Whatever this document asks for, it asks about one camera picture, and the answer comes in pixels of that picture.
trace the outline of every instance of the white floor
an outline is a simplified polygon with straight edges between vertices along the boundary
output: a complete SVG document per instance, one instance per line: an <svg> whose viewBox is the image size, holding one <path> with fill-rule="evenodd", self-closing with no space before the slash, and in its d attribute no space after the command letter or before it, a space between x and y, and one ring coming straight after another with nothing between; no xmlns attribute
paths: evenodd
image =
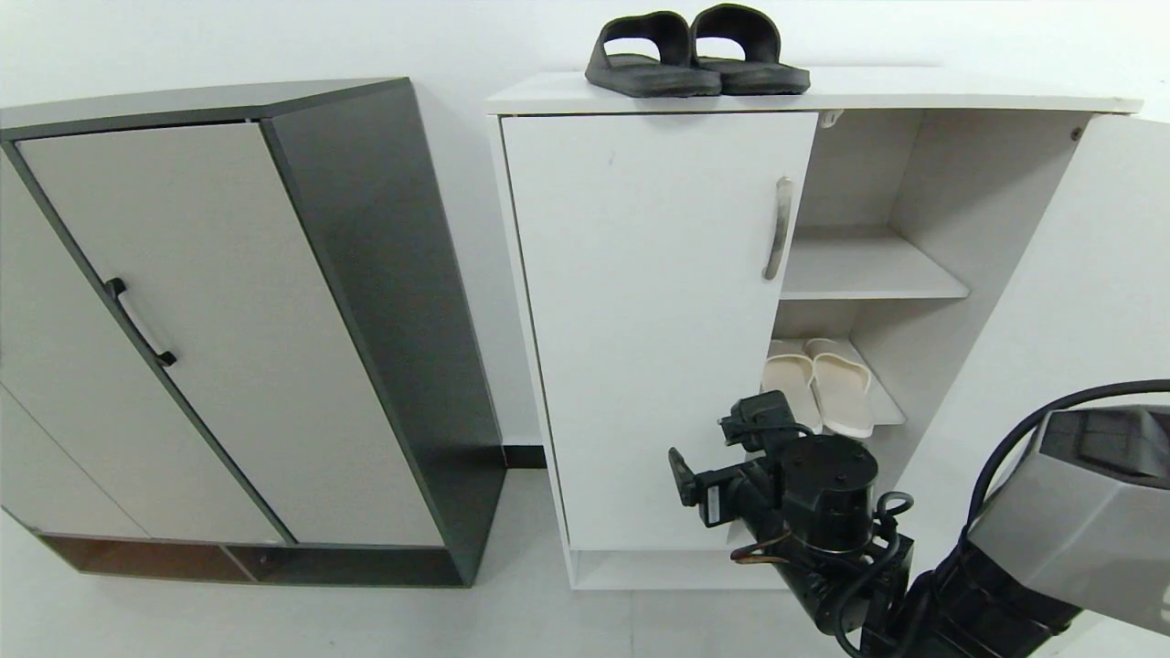
<svg viewBox="0 0 1170 658"><path fill-rule="evenodd" d="M82 576L4 515L0 651L5 658L844 656L785 592L572 592L555 523L545 472L512 471L473 589L392 590ZM1061 658L1170 656L1170 638L1108 621L1078 625L1075 638L1061 638Z"/></svg>

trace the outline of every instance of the white cabinet door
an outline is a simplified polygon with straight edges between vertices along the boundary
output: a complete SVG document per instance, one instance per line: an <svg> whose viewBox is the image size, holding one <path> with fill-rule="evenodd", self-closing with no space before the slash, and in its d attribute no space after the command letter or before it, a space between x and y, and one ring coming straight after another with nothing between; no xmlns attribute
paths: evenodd
<svg viewBox="0 0 1170 658"><path fill-rule="evenodd" d="M0 502L21 523L44 533L147 536L4 386L0 434Z"/></svg>
<svg viewBox="0 0 1170 658"><path fill-rule="evenodd" d="M0 166L0 381L151 536L281 541Z"/></svg>
<svg viewBox="0 0 1170 658"><path fill-rule="evenodd" d="M442 544L259 125L20 146L98 275L126 281L144 333L178 357L167 373L298 541Z"/></svg>
<svg viewBox="0 0 1170 658"><path fill-rule="evenodd" d="M667 450L742 459L716 424L759 391L780 272L777 181L799 203L814 114L503 119L569 541L722 548ZM791 238L791 221L786 227Z"/></svg>
<svg viewBox="0 0 1170 658"><path fill-rule="evenodd" d="M954 546L979 468L1025 416L1081 389L1170 373L1168 166L1170 124L1089 122L899 482L918 498L904 532L922 563ZM1170 404L1170 396L1112 403Z"/></svg>

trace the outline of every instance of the open cabinet door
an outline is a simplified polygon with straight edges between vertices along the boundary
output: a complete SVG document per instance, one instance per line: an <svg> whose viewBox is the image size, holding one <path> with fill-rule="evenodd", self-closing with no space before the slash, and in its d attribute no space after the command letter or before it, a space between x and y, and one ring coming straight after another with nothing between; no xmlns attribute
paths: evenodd
<svg viewBox="0 0 1170 658"><path fill-rule="evenodd" d="M1168 171L1170 124L1089 122L899 484L918 496L906 532L918 540L922 568L954 546L979 468L1020 419L1085 388L1170 376Z"/></svg>

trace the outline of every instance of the metal handle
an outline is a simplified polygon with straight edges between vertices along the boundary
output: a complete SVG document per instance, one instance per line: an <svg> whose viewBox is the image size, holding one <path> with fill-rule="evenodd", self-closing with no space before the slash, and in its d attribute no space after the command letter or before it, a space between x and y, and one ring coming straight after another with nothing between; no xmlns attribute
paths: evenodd
<svg viewBox="0 0 1170 658"><path fill-rule="evenodd" d="M776 181L776 233L772 235L772 251L768 254L764 266L764 281L772 281L780 272L780 256L784 255L784 239L789 234L789 219L792 214L792 179L787 176Z"/></svg>
<svg viewBox="0 0 1170 658"><path fill-rule="evenodd" d="M110 279L105 283L102 283L102 288L105 290L105 294L110 295L110 301L112 301L113 302L113 307L116 309L118 309L118 313L122 315L122 320L124 320L125 323L126 323L126 325L130 327L130 329L135 333L135 337L138 340L138 342L142 345L144 345L146 348L146 350L149 352L151 352L151 355L154 356L154 363L157 363L159 365L159 368L170 368L170 366L174 365L174 363L177 361L179 361L174 356L174 352L171 352L171 351L157 352L157 351L154 351L154 348L152 348L150 345L150 343L146 342L146 337L143 336L142 330L138 329L137 324L135 324L133 318L131 318L130 314L126 313L126 307L122 306L122 300L119 297L121 297L122 293L126 292L126 282L123 281L122 279L115 276L113 279Z"/></svg>

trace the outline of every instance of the cabinet shelf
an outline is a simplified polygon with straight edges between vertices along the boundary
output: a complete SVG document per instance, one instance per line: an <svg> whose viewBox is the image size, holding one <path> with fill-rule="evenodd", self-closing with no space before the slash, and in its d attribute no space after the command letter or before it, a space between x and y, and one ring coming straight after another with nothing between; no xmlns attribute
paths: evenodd
<svg viewBox="0 0 1170 658"><path fill-rule="evenodd" d="M962 299L970 290L885 226L799 228L782 300Z"/></svg>

